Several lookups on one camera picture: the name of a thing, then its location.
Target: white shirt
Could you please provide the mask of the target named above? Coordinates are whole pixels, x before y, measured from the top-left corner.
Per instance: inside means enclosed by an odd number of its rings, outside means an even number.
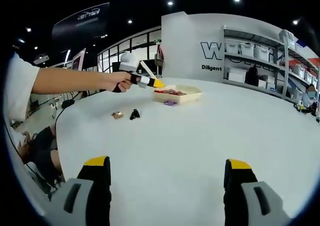
[[[28,101],[38,72],[38,67],[25,62],[16,53],[8,65],[4,89],[3,114],[7,129],[11,134],[10,137],[16,147],[19,142],[23,144],[25,136],[22,133],[16,132],[9,126],[8,122],[10,120],[24,121],[26,119]]]

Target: tray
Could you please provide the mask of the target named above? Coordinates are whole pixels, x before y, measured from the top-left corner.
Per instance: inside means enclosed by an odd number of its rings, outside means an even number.
[[[177,95],[153,92],[154,99],[158,102],[173,101],[177,103],[185,103],[185,102],[195,101],[199,99],[202,95],[202,91],[199,90],[197,87],[185,86],[185,85],[169,85],[164,88],[158,88],[157,90],[161,91],[161,90],[168,90],[168,89],[181,91],[183,93],[186,93],[186,95],[177,96]]]

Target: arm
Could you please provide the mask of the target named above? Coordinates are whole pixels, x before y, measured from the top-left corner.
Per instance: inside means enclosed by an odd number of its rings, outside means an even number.
[[[128,89],[131,76],[126,72],[81,72],[61,68],[41,68],[33,84],[32,93],[60,94],[72,91],[105,89],[113,91],[120,83],[122,91]]]

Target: white sleeve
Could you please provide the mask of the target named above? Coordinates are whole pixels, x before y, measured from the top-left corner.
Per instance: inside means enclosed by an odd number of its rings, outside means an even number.
[[[38,67],[25,62],[16,53],[10,60],[4,89],[4,113],[9,120],[26,119],[28,101],[38,71]]]

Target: bag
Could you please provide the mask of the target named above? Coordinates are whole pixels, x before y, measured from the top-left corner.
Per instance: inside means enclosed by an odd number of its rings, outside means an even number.
[[[244,83],[253,85],[253,86],[259,85],[258,70],[255,65],[249,68],[248,72],[245,75]]]

